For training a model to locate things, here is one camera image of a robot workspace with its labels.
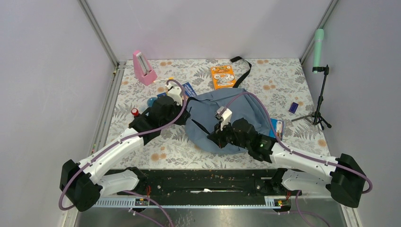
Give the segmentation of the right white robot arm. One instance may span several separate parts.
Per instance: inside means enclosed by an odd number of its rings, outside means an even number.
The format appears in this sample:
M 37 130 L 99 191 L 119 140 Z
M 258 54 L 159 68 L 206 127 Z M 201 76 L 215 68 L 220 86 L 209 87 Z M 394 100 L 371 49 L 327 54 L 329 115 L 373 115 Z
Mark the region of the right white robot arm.
M 356 160 L 347 154 L 340 157 L 319 156 L 310 152 L 289 148 L 276 138 L 258 133 L 253 125 L 241 118 L 224 127 L 215 125 L 207 136 L 219 148 L 231 144 L 248 151 L 258 161 L 290 166 L 299 172 L 285 170 L 273 179 L 274 193 L 283 195 L 290 191 L 326 193 L 338 203 L 357 208 L 367 182 Z

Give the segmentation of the blue-grey student backpack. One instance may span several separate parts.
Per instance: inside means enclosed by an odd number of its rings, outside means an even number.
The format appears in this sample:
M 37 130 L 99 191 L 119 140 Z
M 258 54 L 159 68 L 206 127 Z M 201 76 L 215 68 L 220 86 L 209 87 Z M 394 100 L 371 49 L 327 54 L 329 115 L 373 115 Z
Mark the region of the blue-grey student backpack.
M 265 107 L 257 97 L 239 87 L 250 72 L 250 70 L 246 71 L 231 88 L 221 88 L 188 99 L 186 110 L 191 116 L 186 121 L 185 132 L 188 139 L 202 150 L 219 155 L 248 152 L 254 157 L 261 158 L 268 154 L 268 149 L 276 140 L 269 136 L 271 126 Z M 233 124 L 235 120 L 245 118 L 255 127 L 259 139 L 252 148 L 244 149 L 231 144 L 219 148 L 207 138 L 214 131 L 215 125 L 219 123 L 215 115 L 222 106 L 232 111 L 230 123 Z

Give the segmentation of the light blue thin book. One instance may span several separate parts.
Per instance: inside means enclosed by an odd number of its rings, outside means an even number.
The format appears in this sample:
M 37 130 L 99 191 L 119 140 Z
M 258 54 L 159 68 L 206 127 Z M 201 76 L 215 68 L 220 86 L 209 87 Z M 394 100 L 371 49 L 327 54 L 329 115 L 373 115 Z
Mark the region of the light blue thin book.
M 270 129 L 269 136 L 275 138 L 275 132 L 278 135 L 279 139 L 282 140 L 285 128 L 284 122 L 282 120 L 277 120 L 273 118 L 271 118 L 271 122 L 273 124 L 273 127 L 271 127 Z

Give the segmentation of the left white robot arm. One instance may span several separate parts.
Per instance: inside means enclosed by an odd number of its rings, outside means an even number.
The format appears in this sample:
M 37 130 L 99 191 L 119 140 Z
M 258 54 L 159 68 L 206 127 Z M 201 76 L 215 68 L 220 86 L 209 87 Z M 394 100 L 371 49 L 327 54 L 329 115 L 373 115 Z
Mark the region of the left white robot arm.
M 61 168 L 59 209 L 86 211 L 109 194 L 129 190 L 142 194 L 147 182 L 135 169 L 111 175 L 107 172 L 129 153 L 158 137 L 164 128 L 183 125 L 188 118 L 187 103 L 185 96 L 167 95 L 158 97 L 142 113 L 134 108 L 133 121 L 111 143 L 78 162 L 66 161 Z

